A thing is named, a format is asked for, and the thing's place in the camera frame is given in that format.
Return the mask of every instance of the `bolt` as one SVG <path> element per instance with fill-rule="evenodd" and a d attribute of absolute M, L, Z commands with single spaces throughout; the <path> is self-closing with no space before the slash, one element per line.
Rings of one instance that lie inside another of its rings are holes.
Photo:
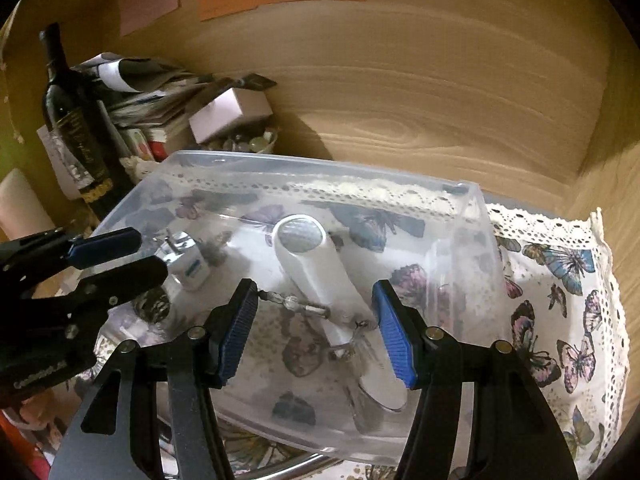
<path fill-rule="evenodd" d="M 196 340 L 196 339 L 202 339 L 206 333 L 207 331 L 204 330 L 203 327 L 192 326 L 187 332 L 187 336 L 189 337 L 189 339 Z"/>
<path fill-rule="evenodd" d="M 511 350 L 513 350 L 513 346 L 511 346 L 511 343 L 508 341 L 500 339 L 495 342 L 495 349 L 501 354 L 509 354 L 511 353 Z"/>
<path fill-rule="evenodd" d="M 78 332 L 80 332 L 78 325 L 67 325 L 65 328 L 65 337 L 67 339 L 75 339 L 78 335 Z"/>
<path fill-rule="evenodd" d="M 135 341 L 133 341 L 133 339 L 127 339 L 126 341 L 120 343 L 120 345 L 118 346 L 118 350 L 121 354 L 128 354 L 132 350 L 135 350 L 136 346 L 137 344 Z"/>
<path fill-rule="evenodd" d="M 425 334 L 429 339 L 433 339 L 434 341 L 438 341 L 444 337 L 444 332 L 437 326 L 428 327 Z"/>

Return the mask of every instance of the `white box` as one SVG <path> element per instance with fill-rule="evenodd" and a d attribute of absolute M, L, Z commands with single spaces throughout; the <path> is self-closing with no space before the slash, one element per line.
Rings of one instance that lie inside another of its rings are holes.
<path fill-rule="evenodd" d="M 264 92 L 230 88 L 189 118 L 197 143 L 240 124 L 253 123 L 273 114 Z"/>

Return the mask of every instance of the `dark glass bottle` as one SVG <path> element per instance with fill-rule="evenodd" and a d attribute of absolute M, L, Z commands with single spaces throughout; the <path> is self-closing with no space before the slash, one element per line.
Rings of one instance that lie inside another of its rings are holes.
<path fill-rule="evenodd" d="M 133 188 L 109 130 L 82 75 L 66 63 L 60 27 L 40 33 L 47 49 L 49 83 L 42 98 L 45 122 L 80 195 L 102 220 Z"/>

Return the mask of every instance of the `plastic container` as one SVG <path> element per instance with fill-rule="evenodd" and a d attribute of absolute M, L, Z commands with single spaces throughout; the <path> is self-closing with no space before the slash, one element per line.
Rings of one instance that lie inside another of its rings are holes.
<path fill-rule="evenodd" d="M 174 153 L 97 229 L 96 234 L 138 229 L 144 242 L 134 258 L 155 253 L 154 237 L 167 228 L 186 232 L 211 269 L 195 292 L 168 284 L 173 312 L 163 322 L 148 324 L 126 304 L 111 311 L 103 332 L 114 342 L 134 337 L 143 346 L 171 339 L 225 304 L 244 277 L 263 290 L 300 295 L 281 269 L 271 239 L 274 225 L 292 214 L 320 222 L 368 305 L 373 283 L 388 279 L 404 304 L 462 341 L 487 346 L 508 334 L 502 267 L 476 184 L 227 152 Z M 238 373 L 212 392 L 216 413 L 302 449 L 396 464 L 419 392 L 409 392 L 395 412 L 353 395 L 352 368 L 330 359 L 326 347 L 313 319 L 261 301 Z M 470 423 L 468 390 L 463 401 L 460 435 L 468 433 Z M 161 415 L 168 416 L 166 409 L 159 400 Z M 458 441 L 464 463 L 465 437 Z"/>

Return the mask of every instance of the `bottle neck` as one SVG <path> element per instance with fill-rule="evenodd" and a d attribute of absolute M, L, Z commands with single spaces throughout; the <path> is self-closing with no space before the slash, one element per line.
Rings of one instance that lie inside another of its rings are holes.
<path fill-rule="evenodd" d="M 44 44 L 49 59 L 47 63 L 49 80 L 55 78 L 57 74 L 70 70 L 66 63 L 65 51 L 60 41 L 60 27 L 57 23 L 52 23 L 40 33 L 40 41 Z"/>

